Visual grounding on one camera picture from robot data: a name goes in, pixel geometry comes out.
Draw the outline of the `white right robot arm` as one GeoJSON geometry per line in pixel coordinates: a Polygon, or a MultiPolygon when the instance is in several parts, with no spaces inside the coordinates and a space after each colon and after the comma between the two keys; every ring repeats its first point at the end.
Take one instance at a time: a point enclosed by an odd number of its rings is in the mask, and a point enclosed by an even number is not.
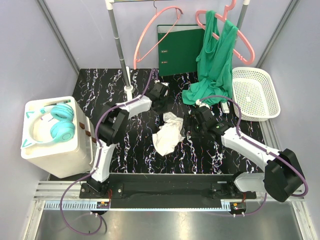
{"type": "Polygon", "coordinates": [[[281,151],[254,140],[229,122],[216,120],[207,106],[196,107],[185,115],[181,132],[192,138],[219,141],[261,169],[260,173],[236,173],[227,185],[228,195],[232,198],[239,198],[244,192],[264,192],[283,203],[306,184],[298,158],[292,150],[286,148],[281,151]]]}

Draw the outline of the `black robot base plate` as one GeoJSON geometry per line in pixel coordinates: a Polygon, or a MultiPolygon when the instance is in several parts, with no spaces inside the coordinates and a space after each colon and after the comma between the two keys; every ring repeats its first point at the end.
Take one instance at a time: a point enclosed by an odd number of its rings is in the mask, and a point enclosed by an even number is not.
{"type": "Polygon", "coordinates": [[[90,177],[81,184],[81,199],[111,199],[116,210],[213,210],[222,200],[254,200],[242,192],[231,174],[112,173],[100,183],[90,177]]]}

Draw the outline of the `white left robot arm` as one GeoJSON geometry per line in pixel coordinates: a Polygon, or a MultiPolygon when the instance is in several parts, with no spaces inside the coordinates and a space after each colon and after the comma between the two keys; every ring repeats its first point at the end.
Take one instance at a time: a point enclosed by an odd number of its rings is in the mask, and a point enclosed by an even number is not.
{"type": "Polygon", "coordinates": [[[97,141],[93,168],[86,179],[95,197],[103,198],[108,193],[111,159],[132,117],[149,110],[163,115],[164,125],[152,136],[153,145],[162,156],[172,153],[175,146],[185,138],[184,119],[165,111],[168,94],[169,85],[157,81],[152,89],[145,89],[137,97],[104,108],[95,128],[97,141]]]}

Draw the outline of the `white tank top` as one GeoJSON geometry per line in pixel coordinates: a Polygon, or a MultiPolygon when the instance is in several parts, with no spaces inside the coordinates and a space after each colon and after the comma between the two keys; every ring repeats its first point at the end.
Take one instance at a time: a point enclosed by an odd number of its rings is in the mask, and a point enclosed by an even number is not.
{"type": "Polygon", "coordinates": [[[183,119],[177,117],[172,112],[163,114],[164,125],[159,127],[159,131],[152,135],[153,146],[161,156],[173,153],[176,145],[184,140],[181,135],[183,119]]]}

